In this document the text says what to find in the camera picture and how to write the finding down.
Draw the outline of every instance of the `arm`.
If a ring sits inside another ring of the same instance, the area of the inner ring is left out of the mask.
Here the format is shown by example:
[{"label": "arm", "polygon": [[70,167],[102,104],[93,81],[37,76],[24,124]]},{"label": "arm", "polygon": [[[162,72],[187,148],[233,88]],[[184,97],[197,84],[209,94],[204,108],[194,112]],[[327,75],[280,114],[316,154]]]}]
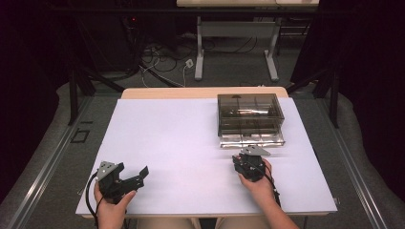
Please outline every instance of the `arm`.
[{"label": "arm", "polygon": [[[271,170],[270,163],[268,163],[268,161],[265,159],[263,159],[263,161],[267,168]],[[266,170],[266,174],[271,177],[269,170]],[[239,179],[244,187],[249,190],[259,207],[263,210],[263,213],[270,224],[270,228],[298,229],[297,225],[295,225],[295,223],[277,204],[276,200],[274,199],[273,187],[265,177],[256,182],[251,182],[239,174]]]},{"label": "arm", "polygon": [[99,229],[120,229],[125,216],[125,210],[135,196],[135,191],[131,191],[126,194],[122,200],[115,205],[110,203],[108,199],[103,198],[98,182],[95,184],[95,199],[97,202],[97,218],[98,218],[98,228]]}]

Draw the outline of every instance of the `clear plastic box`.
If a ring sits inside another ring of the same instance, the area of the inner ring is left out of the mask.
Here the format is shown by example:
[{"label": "clear plastic box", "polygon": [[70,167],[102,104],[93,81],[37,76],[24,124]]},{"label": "clear plastic box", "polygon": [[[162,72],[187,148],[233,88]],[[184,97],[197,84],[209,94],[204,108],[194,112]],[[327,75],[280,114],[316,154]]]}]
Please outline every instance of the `clear plastic box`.
[{"label": "clear plastic box", "polygon": [[282,146],[283,121],[276,94],[218,94],[221,147]]}]

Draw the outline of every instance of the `black wall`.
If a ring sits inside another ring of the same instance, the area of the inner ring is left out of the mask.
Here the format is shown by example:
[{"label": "black wall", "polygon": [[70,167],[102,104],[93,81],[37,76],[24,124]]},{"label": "black wall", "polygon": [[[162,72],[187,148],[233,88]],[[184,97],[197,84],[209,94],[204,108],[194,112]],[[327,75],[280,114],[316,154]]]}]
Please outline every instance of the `black wall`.
[{"label": "black wall", "polygon": [[339,92],[353,104],[366,154],[388,187],[405,201],[405,4],[322,0],[320,10],[325,9],[357,14],[315,18],[291,81],[317,73],[338,56]]},{"label": "black wall", "polygon": [[54,38],[35,1],[0,5],[0,201],[30,161],[53,120],[56,89],[68,82]]}]

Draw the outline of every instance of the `table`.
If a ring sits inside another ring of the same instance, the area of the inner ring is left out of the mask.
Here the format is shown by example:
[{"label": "table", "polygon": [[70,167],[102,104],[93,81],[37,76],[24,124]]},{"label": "table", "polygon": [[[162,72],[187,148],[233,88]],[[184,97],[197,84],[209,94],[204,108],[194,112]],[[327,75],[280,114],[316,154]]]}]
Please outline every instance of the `table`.
[{"label": "table", "polygon": [[[128,218],[221,218],[261,215],[240,183],[217,136],[217,94],[276,93],[286,144],[267,148],[283,209],[289,215],[325,215],[336,206],[292,98],[283,88],[127,89],[118,100],[91,172],[101,161],[123,162],[123,179],[149,167]],[[90,197],[93,208],[96,203]],[[84,195],[76,213],[90,217]]]},{"label": "table", "polygon": [[[319,0],[177,0],[178,7],[186,8],[294,8],[315,9]],[[203,79],[203,37],[261,37],[269,38],[268,50],[265,50],[265,59],[271,81],[279,80],[277,69],[274,65],[273,55],[276,41],[281,28],[281,18],[272,22],[203,22],[197,17],[197,60],[195,79]]]}]

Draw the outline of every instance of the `white paper sheet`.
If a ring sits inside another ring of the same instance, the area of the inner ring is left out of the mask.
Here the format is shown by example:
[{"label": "white paper sheet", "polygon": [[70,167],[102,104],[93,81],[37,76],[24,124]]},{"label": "white paper sheet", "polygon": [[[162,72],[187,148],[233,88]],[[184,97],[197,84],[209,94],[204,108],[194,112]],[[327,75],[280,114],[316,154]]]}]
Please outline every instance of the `white paper sheet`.
[{"label": "white paper sheet", "polygon": [[[266,148],[282,208],[288,214],[336,212],[321,168],[291,98],[279,98],[286,144]],[[232,155],[217,136],[217,99],[121,99],[103,139],[101,161],[123,162],[120,178],[149,176],[128,215],[219,217],[257,215],[260,209],[240,183]],[[96,208],[93,195],[90,197]],[[76,213],[89,215],[84,195]]]}]

